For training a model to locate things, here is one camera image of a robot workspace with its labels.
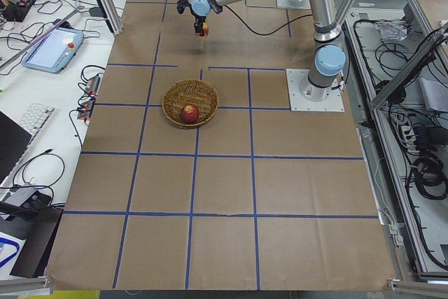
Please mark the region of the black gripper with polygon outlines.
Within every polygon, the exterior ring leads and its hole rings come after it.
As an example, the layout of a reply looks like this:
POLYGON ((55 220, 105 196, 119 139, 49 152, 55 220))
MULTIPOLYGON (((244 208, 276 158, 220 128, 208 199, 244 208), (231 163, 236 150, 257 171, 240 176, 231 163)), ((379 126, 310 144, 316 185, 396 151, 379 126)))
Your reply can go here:
POLYGON ((190 10, 190 14, 195 17, 194 29, 196 36, 204 36, 204 23, 206 22, 206 17, 196 14, 193 10, 192 4, 189 0, 178 0, 176 3, 176 9, 178 14, 183 14, 186 9, 190 10))

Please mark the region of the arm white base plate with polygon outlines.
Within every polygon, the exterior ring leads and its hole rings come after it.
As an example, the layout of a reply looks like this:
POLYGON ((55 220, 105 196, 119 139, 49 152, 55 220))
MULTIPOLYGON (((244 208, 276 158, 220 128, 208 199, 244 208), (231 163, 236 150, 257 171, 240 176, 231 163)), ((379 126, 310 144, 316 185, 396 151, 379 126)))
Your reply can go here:
POLYGON ((309 0, 276 0, 276 7, 282 9, 311 9, 309 0))
POLYGON ((345 112, 342 94, 334 80, 328 88, 315 88, 308 79, 308 69, 287 69, 286 82, 291 111, 343 113, 345 112))

